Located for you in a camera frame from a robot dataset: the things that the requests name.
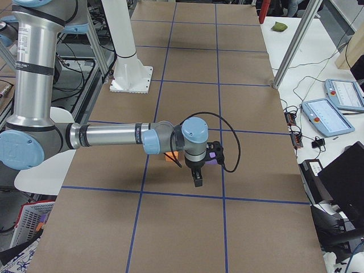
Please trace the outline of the red cylinder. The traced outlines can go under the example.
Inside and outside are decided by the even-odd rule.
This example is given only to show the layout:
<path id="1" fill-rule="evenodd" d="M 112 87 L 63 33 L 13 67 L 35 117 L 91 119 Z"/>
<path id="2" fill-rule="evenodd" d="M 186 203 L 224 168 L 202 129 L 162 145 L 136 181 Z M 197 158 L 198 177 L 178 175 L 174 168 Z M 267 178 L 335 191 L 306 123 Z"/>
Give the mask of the red cylinder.
<path id="1" fill-rule="evenodd" d="M 259 23 L 263 24 L 265 17 L 267 16 L 267 12 L 269 10 L 270 7 L 270 2 L 271 0 L 263 0 L 261 8 L 260 8 L 260 12 L 259 12 Z"/>

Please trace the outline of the orange foam block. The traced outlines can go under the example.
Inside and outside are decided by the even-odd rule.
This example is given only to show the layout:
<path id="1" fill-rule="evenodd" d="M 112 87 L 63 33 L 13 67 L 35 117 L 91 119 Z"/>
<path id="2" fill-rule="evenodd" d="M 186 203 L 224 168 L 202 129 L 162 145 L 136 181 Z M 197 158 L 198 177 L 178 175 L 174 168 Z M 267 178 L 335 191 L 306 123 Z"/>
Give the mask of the orange foam block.
<path id="1" fill-rule="evenodd" d="M 178 157 L 179 157 L 179 152 L 178 152 L 178 151 L 174 151 L 174 152 L 166 152 L 166 153 L 164 154 L 164 156 L 165 156 L 165 160 L 166 160 L 167 162 L 172 162 L 172 161 L 174 161 L 175 159 L 178 159 Z"/>

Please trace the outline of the purple foam block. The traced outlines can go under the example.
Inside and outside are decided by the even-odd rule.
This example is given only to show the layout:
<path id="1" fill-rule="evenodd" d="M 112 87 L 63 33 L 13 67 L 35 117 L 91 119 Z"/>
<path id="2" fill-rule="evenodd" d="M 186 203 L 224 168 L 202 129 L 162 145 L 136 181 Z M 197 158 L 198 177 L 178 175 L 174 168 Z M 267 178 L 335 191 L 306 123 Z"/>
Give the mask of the purple foam block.
<path id="1" fill-rule="evenodd" d="M 206 160 L 205 163 L 206 164 L 212 164 L 212 165 L 218 164 L 217 159 L 216 159 L 216 153 L 215 152 L 210 152 L 209 153 L 209 160 Z"/>

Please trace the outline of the white perforated basket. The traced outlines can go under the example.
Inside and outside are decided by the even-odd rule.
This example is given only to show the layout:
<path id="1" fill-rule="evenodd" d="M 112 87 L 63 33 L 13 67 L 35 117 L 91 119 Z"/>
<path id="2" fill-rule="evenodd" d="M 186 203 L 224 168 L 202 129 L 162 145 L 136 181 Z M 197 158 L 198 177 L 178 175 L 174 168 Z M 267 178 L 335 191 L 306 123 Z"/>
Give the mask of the white perforated basket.
<path id="1" fill-rule="evenodd" d="M 54 203 L 54 201 L 39 201 L 22 205 L 15 223 L 10 248 L 25 243 L 34 237 L 41 217 L 52 210 Z"/>

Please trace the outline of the olive green bean bag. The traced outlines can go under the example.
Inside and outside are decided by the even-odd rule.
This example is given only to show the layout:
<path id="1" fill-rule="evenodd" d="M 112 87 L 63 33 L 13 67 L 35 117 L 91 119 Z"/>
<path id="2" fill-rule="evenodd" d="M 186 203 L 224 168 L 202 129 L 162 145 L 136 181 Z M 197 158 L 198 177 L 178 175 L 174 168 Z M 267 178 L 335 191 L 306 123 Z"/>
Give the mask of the olive green bean bag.
<path id="1" fill-rule="evenodd" d="M 288 26 L 282 22 L 275 22 L 275 24 L 271 27 L 271 30 L 275 32 L 283 32 L 288 28 Z"/>

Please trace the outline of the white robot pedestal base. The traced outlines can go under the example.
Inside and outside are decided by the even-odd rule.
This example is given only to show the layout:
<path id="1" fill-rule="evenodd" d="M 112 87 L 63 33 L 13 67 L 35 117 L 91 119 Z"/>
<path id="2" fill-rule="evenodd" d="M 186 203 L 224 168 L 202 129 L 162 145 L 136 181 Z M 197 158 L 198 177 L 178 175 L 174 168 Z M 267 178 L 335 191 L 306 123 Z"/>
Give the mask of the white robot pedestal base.
<path id="1" fill-rule="evenodd" d="M 112 92 L 148 93 L 153 67 L 138 59 L 126 1 L 102 1 L 117 59 Z"/>

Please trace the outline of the aluminium frame post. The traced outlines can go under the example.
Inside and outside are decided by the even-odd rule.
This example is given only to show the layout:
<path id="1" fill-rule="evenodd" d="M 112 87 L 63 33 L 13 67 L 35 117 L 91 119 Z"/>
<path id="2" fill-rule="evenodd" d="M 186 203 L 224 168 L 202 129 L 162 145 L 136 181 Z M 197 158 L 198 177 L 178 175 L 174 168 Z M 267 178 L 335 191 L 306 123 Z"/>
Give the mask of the aluminium frame post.
<path id="1" fill-rule="evenodd" d="M 299 49 L 299 46 L 303 41 L 305 34 L 308 31 L 309 26 L 311 25 L 321 4 L 322 0 L 309 1 L 303 17 L 300 20 L 300 23 L 293 35 L 293 38 L 288 46 L 288 49 L 273 80 L 272 87 L 274 89 L 278 89 L 280 84 L 282 83 L 284 76 L 286 75 L 288 68 L 291 65 L 293 58 L 295 57 L 297 50 Z"/>

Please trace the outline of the far blue teach pendant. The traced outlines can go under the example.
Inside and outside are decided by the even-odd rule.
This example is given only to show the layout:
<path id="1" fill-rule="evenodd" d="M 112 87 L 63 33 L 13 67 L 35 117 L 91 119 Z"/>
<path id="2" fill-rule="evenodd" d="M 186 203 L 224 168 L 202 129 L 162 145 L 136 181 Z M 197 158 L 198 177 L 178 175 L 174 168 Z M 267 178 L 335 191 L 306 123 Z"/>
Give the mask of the far blue teach pendant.
<path id="1" fill-rule="evenodd" d="M 356 81 L 327 79 L 325 89 L 340 110 L 363 112 L 363 94 Z"/>

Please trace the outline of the aluminium frame rack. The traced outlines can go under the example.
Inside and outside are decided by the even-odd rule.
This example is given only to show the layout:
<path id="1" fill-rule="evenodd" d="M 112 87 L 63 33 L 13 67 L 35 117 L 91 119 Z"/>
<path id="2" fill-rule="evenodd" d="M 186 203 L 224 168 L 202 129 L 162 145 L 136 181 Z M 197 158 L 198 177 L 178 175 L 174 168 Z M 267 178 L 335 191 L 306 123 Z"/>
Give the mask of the aluminium frame rack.
<path id="1" fill-rule="evenodd" d="M 1 18 L 1 129 L 13 112 L 17 22 L 14 16 Z M 85 121 L 90 105 L 107 79 L 112 61 L 111 36 L 101 15 L 89 15 L 87 34 L 57 37 L 52 106 L 70 112 L 77 121 Z"/>

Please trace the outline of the near blue teach pendant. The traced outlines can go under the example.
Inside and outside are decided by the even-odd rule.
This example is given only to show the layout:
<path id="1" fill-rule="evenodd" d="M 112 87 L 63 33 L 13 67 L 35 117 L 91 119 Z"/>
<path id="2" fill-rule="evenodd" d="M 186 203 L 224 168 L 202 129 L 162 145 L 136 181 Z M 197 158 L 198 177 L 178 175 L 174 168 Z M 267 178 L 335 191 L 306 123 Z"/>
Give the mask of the near blue teach pendant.
<path id="1" fill-rule="evenodd" d="M 334 137 L 355 131 L 353 125 L 327 98 L 305 101 L 301 107 L 311 124 L 324 137 Z"/>

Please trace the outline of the blue teach pendant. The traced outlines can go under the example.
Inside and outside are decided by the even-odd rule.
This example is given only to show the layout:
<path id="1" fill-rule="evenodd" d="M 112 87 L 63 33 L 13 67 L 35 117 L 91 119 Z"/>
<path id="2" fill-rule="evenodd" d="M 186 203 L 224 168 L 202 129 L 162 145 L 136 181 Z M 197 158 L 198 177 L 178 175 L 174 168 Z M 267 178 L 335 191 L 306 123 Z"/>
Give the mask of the blue teach pendant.
<path id="1" fill-rule="evenodd" d="M 363 94 L 356 81 L 327 79 L 325 89 L 340 110 L 363 112 Z"/>
<path id="2" fill-rule="evenodd" d="M 301 107 L 311 124 L 324 137 L 334 137 L 355 131 L 353 125 L 327 98 L 305 101 Z"/>

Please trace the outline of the white plastic chair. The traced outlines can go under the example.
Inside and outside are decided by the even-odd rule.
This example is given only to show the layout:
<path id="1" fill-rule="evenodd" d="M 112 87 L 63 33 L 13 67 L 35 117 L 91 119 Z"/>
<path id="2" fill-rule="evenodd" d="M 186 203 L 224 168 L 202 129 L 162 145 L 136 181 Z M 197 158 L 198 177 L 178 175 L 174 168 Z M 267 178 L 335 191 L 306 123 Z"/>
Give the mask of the white plastic chair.
<path id="1" fill-rule="evenodd" d="M 65 141 L 60 140 L 59 133 L 54 131 L 45 132 L 45 161 L 36 167 L 21 170 L 17 174 L 15 188 L 29 193 L 41 195 L 58 195 L 72 159 L 74 150 L 68 150 L 49 157 L 51 152 L 58 152 L 67 147 Z"/>

